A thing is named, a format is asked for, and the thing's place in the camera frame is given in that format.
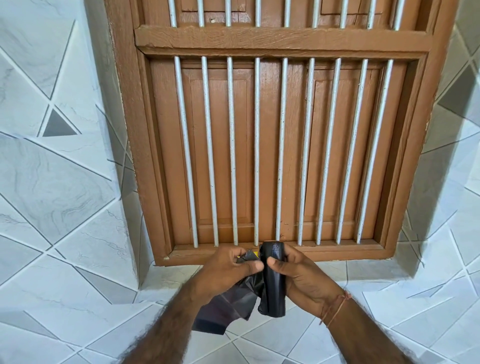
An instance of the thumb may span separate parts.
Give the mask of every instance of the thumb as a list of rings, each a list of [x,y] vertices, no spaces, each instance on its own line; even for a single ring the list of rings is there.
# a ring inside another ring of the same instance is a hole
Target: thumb
[[[264,264],[260,260],[249,260],[239,264],[237,269],[241,274],[241,278],[245,278],[246,276],[261,272],[264,269]]]
[[[297,275],[297,265],[294,263],[282,262],[270,256],[267,259],[267,264],[273,271],[285,276],[295,277]]]

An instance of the hand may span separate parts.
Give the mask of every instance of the hand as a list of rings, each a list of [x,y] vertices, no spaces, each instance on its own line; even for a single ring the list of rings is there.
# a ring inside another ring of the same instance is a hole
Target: hand
[[[314,316],[323,317],[329,305],[344,291],[302,252],[285,244],[285,254],[287,262],[269,257],[268,266],[287,276],[287,296],[294,304]]]
[[[247,251],[239,246],[221,246],[202,269],[192,277],[195,292],[202,305],[232,287],[240,279],[263,270],[260,260],[236,263]]]

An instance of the wooden door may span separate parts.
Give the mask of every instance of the wooden door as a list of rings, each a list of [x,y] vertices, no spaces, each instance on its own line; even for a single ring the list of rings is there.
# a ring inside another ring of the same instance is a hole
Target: wooden door
[[[256,23],[255,0],[203,0],[199,27],[197,0],[106,0],[157,265],[276,236],[315,260],[395,251],[456,1],[296,0],[286,28],[287,2]]]

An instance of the white tile wall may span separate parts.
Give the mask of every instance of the white tile wall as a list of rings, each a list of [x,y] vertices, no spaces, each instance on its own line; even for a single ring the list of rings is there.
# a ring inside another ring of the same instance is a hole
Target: white tile wall
[[[480,355],[480,9],[460,3],[404,242],[318,264],[423,364]],[[199,267],[150,267],[103,1],[0,1],[0,89],[0,363],[115,362]],[[52,110],[76,135],[42,136]],[[185,363],[339,364],[287,309],[193,333]]]

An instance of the fingernail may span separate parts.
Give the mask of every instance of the fingernail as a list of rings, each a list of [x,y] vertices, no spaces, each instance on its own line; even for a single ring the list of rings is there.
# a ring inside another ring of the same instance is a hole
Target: fingernail
[[[255,268],[257,268],[257,270],[263,270],[264,268],[264,264],[260,261],[260,260],[257,260],[255,261]]]

